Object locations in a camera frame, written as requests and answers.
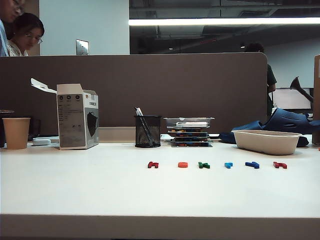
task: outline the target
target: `beige tray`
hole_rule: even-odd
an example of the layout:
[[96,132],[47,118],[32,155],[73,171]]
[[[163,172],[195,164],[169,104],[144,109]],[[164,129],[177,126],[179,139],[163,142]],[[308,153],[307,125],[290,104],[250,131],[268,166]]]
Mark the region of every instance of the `beige tray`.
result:
[[294,132],[264,130],[233,130],[232,132],[238,148],[270,155],[293,154],[302,135]]

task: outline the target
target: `dark shirt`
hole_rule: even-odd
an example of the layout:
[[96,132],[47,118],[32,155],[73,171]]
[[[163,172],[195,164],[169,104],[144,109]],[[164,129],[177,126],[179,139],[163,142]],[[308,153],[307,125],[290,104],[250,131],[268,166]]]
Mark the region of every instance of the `dark shirt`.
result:
[[[266,83],[268,86],[273,85],[277,83],[277,80],[275,78],[274,73],[272,72],[271,66],[267,65],[267,76],[266,76]],[[267,94],[267,100],[266,100],[266,115],[271,116],[272,108],[274,107],[274,103],[271,100],[269,94]]]

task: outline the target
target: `fluorescent light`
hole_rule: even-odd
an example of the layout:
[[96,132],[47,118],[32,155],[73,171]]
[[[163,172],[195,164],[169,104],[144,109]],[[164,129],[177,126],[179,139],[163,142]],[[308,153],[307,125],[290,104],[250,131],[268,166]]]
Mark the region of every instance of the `fluorescent light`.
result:
[[192,26],[192,25],[275,25],[320,24],[320,17],[294,18],[196,18],[196,19],[130,19],[130,26]]

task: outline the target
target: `light blue wall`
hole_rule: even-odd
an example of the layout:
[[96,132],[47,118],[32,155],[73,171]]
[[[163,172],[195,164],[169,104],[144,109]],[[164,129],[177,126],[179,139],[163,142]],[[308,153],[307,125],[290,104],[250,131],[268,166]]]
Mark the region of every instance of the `light blue wall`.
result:
[[277,88],[288,88],[299,76],[303,88],[314,87],[315,56],[320,55],[320,38],[295,41],[265,48]]
[[76,55],[76,39],[90,55],[128,55],[129,0],[40,0],[45,27],[40,55]]

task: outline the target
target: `puzzle piece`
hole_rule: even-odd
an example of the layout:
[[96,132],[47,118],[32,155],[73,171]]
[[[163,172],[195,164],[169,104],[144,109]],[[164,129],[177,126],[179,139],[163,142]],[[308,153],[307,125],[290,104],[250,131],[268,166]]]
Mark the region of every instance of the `puzzle piece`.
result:
[[178,167],[179,168],[187,168],[188,167],[188,163],[181,161],[181,162],[178,163]]
[[157,169],[159,167],[159,163],[150,161],[148,164],[148,169],[150,169],[151,167],[155,167]]
[[230,169],[231,167],[233,167],[233,163],[232,162],[225,162],[224,163],[224,166],[227,168],[227,169]]
[[206,163],[202,163],[202,162],[198,162],[199,164],[199,168],[200,169],[203,169],[203,168],[206,168],[206,169],[209,169],[210,168],[210,165],[206,162]]
[[276,161],[273,162],[273,166],[274,166],[276,169],[278,169],[279,167],[283,167],[284,169],[287,169],[287,168],[288,168],[287,164],[281,163],[281,162],[276,162]]
[[254,167],[255,169],[259,169],[260,168],[259,163],[255,162],[255,161],[253,161],[253,162],[245,162],[245,165],[249,166],[249,167]]

